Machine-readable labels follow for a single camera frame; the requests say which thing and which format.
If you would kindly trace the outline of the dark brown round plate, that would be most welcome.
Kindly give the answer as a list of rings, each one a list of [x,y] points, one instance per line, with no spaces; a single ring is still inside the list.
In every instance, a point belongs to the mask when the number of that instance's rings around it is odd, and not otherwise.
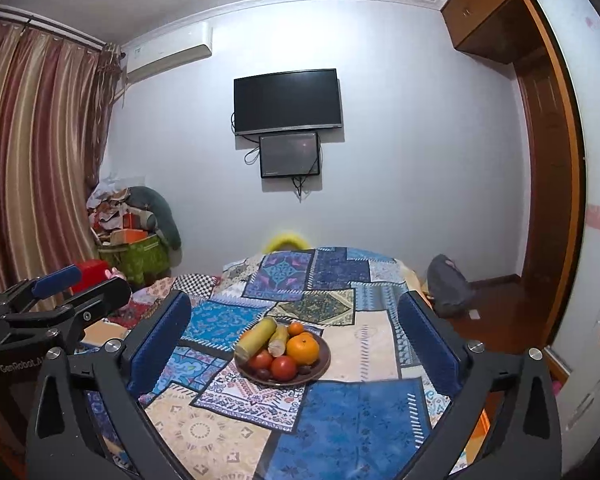
[[[255,384],[265,387],[271,388],[290,388],[297,387],[309,384],[310,382],[316,382],[317,379],[320,379],[328,370],[330,365],[330,358],[332,354],[330,353],[330,349],[326,341],[322,336],[315,335],[314,338],[317,341],[318,346],[320,347],[320,353],[318,354],[318,359],[315,363],[309,365],[308,371],[306,373],[298,372],[294,378],[285,380],[284,382],[280,382],[276,378],[273,377],[272,374],[269,374],[267,378],[261,377],[255,370],[250,368],[247,364],[237,364],[236,367],[238,369],[239,374],[248,378]]]

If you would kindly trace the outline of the yellow plush toy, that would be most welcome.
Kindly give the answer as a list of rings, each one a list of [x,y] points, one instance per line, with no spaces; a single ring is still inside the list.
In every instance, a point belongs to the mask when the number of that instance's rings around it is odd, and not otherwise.
[[[282,250],[308,250],[311,244],[300,234],[295,232],[281,232],[274,235],[265,245],[263,252],[281,252]]]

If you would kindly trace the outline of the brown wooden door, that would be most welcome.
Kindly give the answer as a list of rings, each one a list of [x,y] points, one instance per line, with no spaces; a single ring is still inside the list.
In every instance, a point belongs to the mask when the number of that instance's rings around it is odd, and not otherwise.
[[[521,0],[539,47],[515,63],[530,153],[530,222],[522,281],[545,318],[551,344],[566,310],[580,256],[585,170],[582,129],[567,65],[535,0]]]

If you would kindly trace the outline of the yellow corn cob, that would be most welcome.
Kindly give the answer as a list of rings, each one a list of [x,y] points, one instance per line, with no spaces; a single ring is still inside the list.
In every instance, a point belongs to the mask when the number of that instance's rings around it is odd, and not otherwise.
[[[268,341],[268,353],[277,359],[283,356],[286,352],[286,345],[289,338],[288,328],[286,325],[279,325],[270,340]]]
[[[234,359],[238,363],[250,360],[274,335],[277,323],[266,316],[240,336],[235,344]]]

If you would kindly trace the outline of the brown cardboard box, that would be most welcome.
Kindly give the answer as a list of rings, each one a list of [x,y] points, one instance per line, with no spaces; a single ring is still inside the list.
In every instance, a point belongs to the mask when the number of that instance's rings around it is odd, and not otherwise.
[[[100,320],[84,330],[82,342],[94,347],[101,347],[109,339],[124,339],[129,330],[117,323]]]

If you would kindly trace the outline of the patchwork patterned bedspread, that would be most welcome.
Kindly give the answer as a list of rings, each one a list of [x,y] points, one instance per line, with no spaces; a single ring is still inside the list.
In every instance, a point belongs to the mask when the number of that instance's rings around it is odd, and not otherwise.
[[[282,250],[164,278],[105,320],[130,332],[170,292],[189,296],[183,337],[140,405],[192,477],[393,479],[450,403],[398,320],[400,297],[421,288],[376,252]],[[271,388],[239,374],[234,345],[266,316],[324,338],[320,379]]]

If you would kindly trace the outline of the large wall television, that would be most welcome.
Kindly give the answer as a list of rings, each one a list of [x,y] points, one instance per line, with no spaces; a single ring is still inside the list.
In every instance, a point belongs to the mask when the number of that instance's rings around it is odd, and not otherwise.
[[[237,78],[233,118],[240,136],[340,128],[337,71],[322,68]]]

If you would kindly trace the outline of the large orange right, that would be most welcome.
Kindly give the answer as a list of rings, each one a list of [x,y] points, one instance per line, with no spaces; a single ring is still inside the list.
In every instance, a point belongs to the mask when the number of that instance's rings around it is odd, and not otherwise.
[[[287,341],[286,355],[298,365],[313,365],[320,357],[320,345],[311,334],[302,333]]]

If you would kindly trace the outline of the small orange tangerine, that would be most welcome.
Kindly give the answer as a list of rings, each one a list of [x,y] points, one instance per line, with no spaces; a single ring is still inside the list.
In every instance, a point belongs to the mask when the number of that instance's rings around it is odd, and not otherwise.
[[[288,335],[298,336],[304,332],[304,326],[300,322],[292,322],[287,326]]]

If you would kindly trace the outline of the grey backpack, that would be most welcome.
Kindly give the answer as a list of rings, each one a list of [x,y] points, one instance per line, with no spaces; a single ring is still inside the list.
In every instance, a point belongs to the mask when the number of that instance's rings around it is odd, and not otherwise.
[[[436,255],[427,269],[427,286],[434,312],[454,318],[470,308],[475,291],[456,264],[446,255]]]

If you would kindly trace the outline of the small wall monitor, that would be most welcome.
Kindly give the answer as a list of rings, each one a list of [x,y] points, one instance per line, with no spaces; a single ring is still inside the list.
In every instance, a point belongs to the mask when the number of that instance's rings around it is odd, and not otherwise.
[[[321,172],[321,143],[315,132],[266,134],[259,138],[262,179],[313,177]]]

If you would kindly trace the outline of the white air conditioner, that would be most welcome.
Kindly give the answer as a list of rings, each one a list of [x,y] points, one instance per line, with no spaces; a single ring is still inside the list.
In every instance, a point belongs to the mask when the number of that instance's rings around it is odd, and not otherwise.
[[[126,55],[126,81],[136,84],[211,55],[211,25],[207,22],[187,25],[134,47]]]

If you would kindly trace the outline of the white sticker covered cabinet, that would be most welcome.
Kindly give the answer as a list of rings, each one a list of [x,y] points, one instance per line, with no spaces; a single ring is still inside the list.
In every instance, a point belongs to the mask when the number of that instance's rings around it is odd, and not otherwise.
[[[557,395],[562,472],[584,461],[600,438],[600,312],[582,356]]]

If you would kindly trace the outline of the red tomato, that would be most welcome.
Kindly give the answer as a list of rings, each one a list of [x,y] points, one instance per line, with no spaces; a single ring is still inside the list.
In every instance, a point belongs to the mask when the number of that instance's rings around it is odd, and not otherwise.
[[[279,356],[272,361],[270,372],[276,382],[290,382],[298,375],[298,365],[291,356]]]
[[[257,352],[249,361],[248,366],[257,372],[258,370],[269,370],[274,358],[268,350],[263,349]]]

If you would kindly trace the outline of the striped brown curtain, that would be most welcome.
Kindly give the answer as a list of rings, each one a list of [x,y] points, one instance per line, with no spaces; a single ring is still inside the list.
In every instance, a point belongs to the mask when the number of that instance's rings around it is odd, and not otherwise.
[[[120,49],[0,21],[0,292],[94,258],[99,181]]]

